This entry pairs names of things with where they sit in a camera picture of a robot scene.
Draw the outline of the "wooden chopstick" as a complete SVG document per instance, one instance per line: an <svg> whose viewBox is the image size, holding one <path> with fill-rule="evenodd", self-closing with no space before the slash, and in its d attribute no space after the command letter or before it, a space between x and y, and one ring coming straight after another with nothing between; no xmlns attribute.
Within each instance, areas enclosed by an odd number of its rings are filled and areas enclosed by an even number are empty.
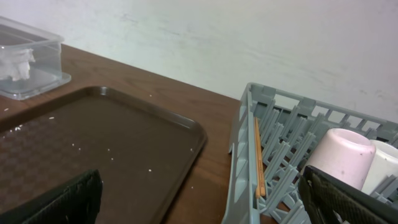
<svg viewBox="0 0 398 224"><path fill-rule="evenodd" d="M254 152L256 157L256 174L257 174L257 189L256 189L256 198L261 197L261 181L260 181L260 169L258 163L258 153L257 153L257 118L254 117Z"/></svg>
<svg viewBox="0 0 398 224"><path fill-rule="evenodd" d="M257 119L257 153L258 153L258 163L259 163L259 173L261 181L261 197L266 196L266 185L264 180L263 162L262 162L262 151L261 151L261 137L259 132L259 123Z"/></svg>

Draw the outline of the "small pink dish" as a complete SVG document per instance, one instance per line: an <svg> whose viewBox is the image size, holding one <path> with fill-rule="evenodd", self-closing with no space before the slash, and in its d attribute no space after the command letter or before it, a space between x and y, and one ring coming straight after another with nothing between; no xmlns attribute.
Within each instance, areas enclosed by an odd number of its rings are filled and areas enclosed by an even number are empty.
<svg viewBox="0 0 398 224"><path fill-rule="evenodd" d="M366 137L348 129L331 128L321 138L305 166L313 166L361 190L376 153Z"/></svg>

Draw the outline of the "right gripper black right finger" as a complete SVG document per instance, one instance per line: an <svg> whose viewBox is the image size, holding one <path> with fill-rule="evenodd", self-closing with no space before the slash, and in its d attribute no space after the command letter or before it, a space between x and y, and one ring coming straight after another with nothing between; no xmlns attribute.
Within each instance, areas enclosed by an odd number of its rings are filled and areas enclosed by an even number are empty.
<svg viewBox="0 0 398 224"><path fill-rule="evenodd" d="M397 224L397 209L313 166L306 166L298 191L312 224Z"/></svg>

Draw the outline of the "white napkin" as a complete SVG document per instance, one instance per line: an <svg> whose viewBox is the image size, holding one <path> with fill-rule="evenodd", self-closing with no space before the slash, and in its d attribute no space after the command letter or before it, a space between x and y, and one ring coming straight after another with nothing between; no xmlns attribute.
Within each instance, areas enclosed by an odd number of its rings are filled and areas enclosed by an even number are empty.
<svg viewBox="0 0 398 224"><path fill-rule="evenodd" d="M30 62L35 62L32 49L1 50L1 80L16 82L30 78Z"/></svg>

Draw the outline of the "cream plastic cup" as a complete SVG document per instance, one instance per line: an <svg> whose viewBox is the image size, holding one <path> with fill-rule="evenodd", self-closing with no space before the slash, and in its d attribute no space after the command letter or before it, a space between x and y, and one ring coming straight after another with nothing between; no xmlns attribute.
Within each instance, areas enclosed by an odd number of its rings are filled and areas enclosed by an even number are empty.
<svg viewBox="0 0 398 224"><path fill-rule="evenodd" d="M368 195L391 175L397 176L397 148L378 140L371 140L371 142L376 147L376 153L361 189Z"/></svg>

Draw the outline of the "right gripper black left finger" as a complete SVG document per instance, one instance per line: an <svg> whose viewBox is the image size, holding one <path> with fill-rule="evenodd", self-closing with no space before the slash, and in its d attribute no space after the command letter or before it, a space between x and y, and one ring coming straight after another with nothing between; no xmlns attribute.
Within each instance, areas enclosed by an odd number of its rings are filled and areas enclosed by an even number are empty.
<svg viewBox="0 0 398 224"><path fill-rule="evenodd" d="M100 212L102 192L99 170L90 169L2 213L1 224L94 223Z"/></svg>

